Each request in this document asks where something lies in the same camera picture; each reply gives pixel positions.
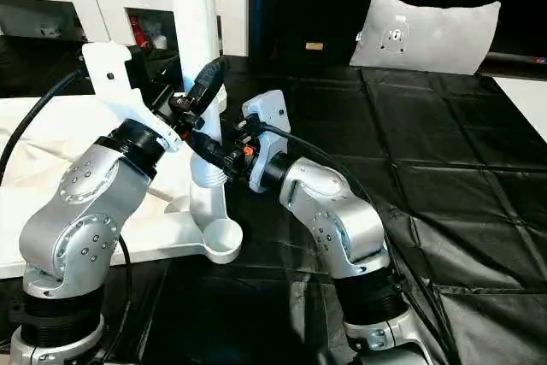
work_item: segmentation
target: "white fabric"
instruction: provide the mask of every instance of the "white fabric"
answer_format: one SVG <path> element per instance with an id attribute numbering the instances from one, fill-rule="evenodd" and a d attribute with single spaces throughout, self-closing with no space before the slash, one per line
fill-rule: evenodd
<path id="1" fill-rule="evenodd" d="M 0 99 L 0 152 L 37 100 Z M 23 274 L 18 244 L 23 225 L 50 200 L 66 168 L 119 123 L 95 96 L 56 97 L 31 123 L 15 147 L 0 187 L 0 278 Z M 162 250 L 176 247 L 179 232 L 173 224 L 159 227 L 159 221 L 164 220 L 161 215 L 169 202 L 188 196 L 190 155 L 185 145 L 183 150 L 163 156 L 143 203 L 124 226 L 123 235 L 135 262 L 172 256 Z"/>

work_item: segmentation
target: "gray cushion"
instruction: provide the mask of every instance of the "gray cushion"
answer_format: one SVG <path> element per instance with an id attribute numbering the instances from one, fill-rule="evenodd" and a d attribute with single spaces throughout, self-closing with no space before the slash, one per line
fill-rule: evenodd
<path id="1" fill-rule="evenodd" d="M 500 6 L 439 9 L 371 0 L 350 65 L 474 74 L 494 39 Z"/>

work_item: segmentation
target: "table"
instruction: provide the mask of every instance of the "table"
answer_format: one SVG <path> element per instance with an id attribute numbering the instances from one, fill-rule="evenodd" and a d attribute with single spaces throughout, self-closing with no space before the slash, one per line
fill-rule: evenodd
<path id="1" fill-rule="evenodd" d="M 385 228 L 431 279 L 464 363 L 543 363 L 547 145 L 498 85 L 372 68 L 251 72 L 233 59 L 227 118 L 275 88 L 292 131 L 369 188 Z M 268 194 L 243 185 L 226 194 L 244 229 L 239 259 L 139 264 L 136 312 L 148 315 L 133 317 L 117 356 L 131 359 L 153 313 L 143 363 L 349 362 L 335 291 L 309 233 Z M 122 278 L 111 270 L 108 321 L 120 312 Z M 3 282 L 0 296 L 17 287 Z"/>

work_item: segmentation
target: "black cable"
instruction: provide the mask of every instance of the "black cable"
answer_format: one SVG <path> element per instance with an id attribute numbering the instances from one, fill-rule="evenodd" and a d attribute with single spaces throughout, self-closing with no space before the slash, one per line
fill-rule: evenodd
<path id="1" fill-rule="evenodd" d="M 368 201 L 371 206 L 373 206 L 375 209 L 378 209 L 375 206 L 372 197 L 368 193 L 368 190 L 362 185 L 361 181 L 359 181 L 359 179 L 346 166 L 334 160 L 332 156 L 328 154 L 326 151 L 320 149 L 319 147 L 310 143 L 309 141 L 306 141 L 302 138 L 299 138 L 298 136 L 295 136 L 294 134 L 290 134 L 289 132 L 285 132 L 275 126 L 271 126 L 266 123 L 262 123 L 262 130 L 273 132 L 274 134 L 277 134 L 280 137 L 284 137 L 289 140 L 292 140 L 302 145 L 303 147 L 307 148 L 309 151 L 320 156 L 323 160 L 330 163 L 333 166 L 333 168 L 336 168 L 348 180 L 348 182 L 350 182 L 351 185 L 356 186 L 361 192 L 364 199 Z M 433 315 L 435 316 L 435 320 L 437 321 L 441 331 L 439 332 L 437 328 L 429 320 L 429 318 L 427 318 L 423 309 L 421 309 L 420 305 L 416 302 L 415 298 L 410 294 L 410 292 L 405 292 L 405 296 L 409 300 L 410 305 L 416 311 L 416 314 L 420 317 L 422 322 L 424 322 L 424 325 L 426 326 L 427 330 L 435 338 L 435 340 L 437 341 L 437 343 L 443 350 L 444 354 L 446 355 L 450 363 L 459 365 L 461 363 L 461 360 L 459 357 L 459 353 L 456 347 L 454 337 L 450 329 L 450 325 L 444 318 L 440 307 L 435 301 L 435 298 L 432 296 L 431 292 L 427 289 L 427 286 L 424 283 L 423 279 L 409 264 L 409 261 L 406 259 L 406 257 L 402 253 L 401 247 L 397 244 L 397 241 L 395 241 L 395 239 L 390 235 L 390 233 L 387 230 L 385 231 L 385 242 L 387 244 L 388 252 L 390 253 L 391 260 L 393 261 L 393 265 L 397 273 L 400 274 L 401 270 L 397 265 L 397 260 L 394 258 L 392 250 L 397 251 L 397 253 L 401 256 L 403 263 L 409 268 L 410 274 L 412 275 L 415 282 L 418 284 L 421 292 L 424 294 L 424 297 L 426 298 L 428 305 L 430 305 Z"/>
<path id="2" fill-rule="evenodd" d="M 6 172 L 6 167 L 8 166 L 8 160 L 13 152 L 15 145 L 25 132 L 26 128 L 31 124 L 32 120 L 38 115 L 38 113 L 44 108 L 44 106 L 57 94 L 59 94 L 67 85 L 72 83 L 77 79 L 81 79 L 85 76 L 85 71 L 76 70 L 71 74 L 65 76 L 61 79 L 56 85 L 50 88 L 50 90 L 45 93 L 34 106 L 26 113 L 25 117 L 19 123 L 19 126 L 14 130 L 11 136 L 8 139 L 5 147 L 3 148 L 2 155 L 0 156 L 0 185 L 2 185 L 3 176 Z"/>
<path id="3" fill-rule="evenodd" d="M 124 328 L 126 327 L 127 318 L 129 317 L 129 311 L 131 310 L 131 306 L 132 306 L 133 274 L 132 274 L 131 257 L 129 256 L 129 249 L 127 248 L 127 244 L 121 235 L 120 235 L 120 247 L 123 252 L 123 257 L 126 260 L 126 306 L 123 311 L 123 316 L 121 317 L 120 325 L 118 326 L 118 332 L 114 336 L 114 339 L 112 339 L 112 344 L 110 344 L 110 347 L 104 353 L 99 363 L 105 363 L 106 361 L 108 361 L 108 359 L 110 358 L 110 355 L 112 355 L 112 352 L 114 351 L 114 348 L 116 347 L 116 345 L 118 345 L 118 342 L 120 342 L 120 338 L 121 338 L 121 335 L 123 334 Z"/>

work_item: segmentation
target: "cable connector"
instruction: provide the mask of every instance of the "cable connector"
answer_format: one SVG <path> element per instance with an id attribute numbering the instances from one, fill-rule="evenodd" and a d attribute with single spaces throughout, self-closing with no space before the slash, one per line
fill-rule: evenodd
<path id="1" fill-rule="evenodd" d="M 265 131 L 264 127 L 266 125 L 267 123 L 261 121 L 257 113 L 253 113 L 252 115 L 245 117 L 245 120 L 238 124 L 238 129 L 247 132 L 253 137 L 258 137 Z"/>

